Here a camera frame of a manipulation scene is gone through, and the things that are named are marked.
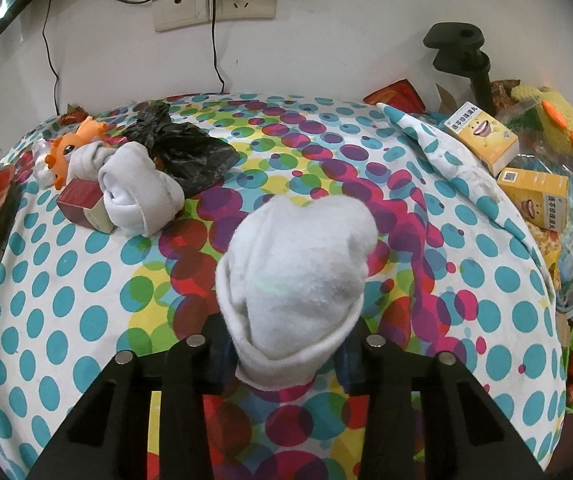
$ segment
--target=black plastic bag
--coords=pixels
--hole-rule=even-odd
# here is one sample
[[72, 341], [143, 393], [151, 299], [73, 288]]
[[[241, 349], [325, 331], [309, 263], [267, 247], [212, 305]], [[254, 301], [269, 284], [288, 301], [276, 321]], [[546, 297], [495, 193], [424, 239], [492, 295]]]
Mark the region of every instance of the black plastic bag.
[[145, 146], [157, 167], [172, 176], [190, 198], [211, 187], [240, 160], [240, 154], [193, 123], [174, 123], [169, 108], [166, 102], [148, 106], [122, 135]]

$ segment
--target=orange plush toy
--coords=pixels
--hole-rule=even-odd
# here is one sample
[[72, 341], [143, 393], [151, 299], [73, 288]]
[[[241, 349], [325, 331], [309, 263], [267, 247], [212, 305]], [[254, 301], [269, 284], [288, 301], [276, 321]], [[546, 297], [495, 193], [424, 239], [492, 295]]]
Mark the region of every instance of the orange plush toy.
[[74, 134], [66, 134], [55, 139], [51, 151], [44, 158], [49, 170], [55, 173], [55, 189], [63, 188], [66, 184], [66, 175], [69, 172], [69, 160], [71, 153], [76, 148], [89, 144], [92, 140], [102, 138], [108, 130], [108, 124], [98, 123], [90, 117], [82, 121]]

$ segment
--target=cable outlet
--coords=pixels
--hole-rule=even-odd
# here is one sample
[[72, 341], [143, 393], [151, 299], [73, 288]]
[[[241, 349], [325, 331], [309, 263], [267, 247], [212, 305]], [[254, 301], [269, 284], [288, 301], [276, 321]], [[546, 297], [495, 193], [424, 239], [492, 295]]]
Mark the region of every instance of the cable outlet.
[[274, 18], [278, 0], [215, 0], [217, 20], [241, 20], [244, 18]]
[[155, 0], [151, 5], [155, 32], [208, 22], [208, 2], [209, 0]]

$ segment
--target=cartoon mouth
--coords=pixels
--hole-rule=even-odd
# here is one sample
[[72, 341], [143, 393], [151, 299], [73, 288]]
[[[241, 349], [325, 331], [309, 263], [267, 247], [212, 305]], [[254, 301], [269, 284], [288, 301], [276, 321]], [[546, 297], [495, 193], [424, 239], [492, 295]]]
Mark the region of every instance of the cartoon mouth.
[[487, 137], [491, 133], [489, 121], [483, 121], [473, 130], [473, 135]]
[[522, 201], [522, 211], [528, 215], [529, 218], [535, 218], [535, 205], [533, 200], [523, 200]]

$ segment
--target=qr code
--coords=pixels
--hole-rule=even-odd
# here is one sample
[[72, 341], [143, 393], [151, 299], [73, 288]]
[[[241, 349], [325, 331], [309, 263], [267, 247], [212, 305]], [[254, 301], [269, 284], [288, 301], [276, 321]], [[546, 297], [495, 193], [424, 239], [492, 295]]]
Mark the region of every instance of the qr code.
[[515, 182], [516, 179], [517, 179], [517, 173], [514, 171], [506, 171], [502, 178], [504, 182]]

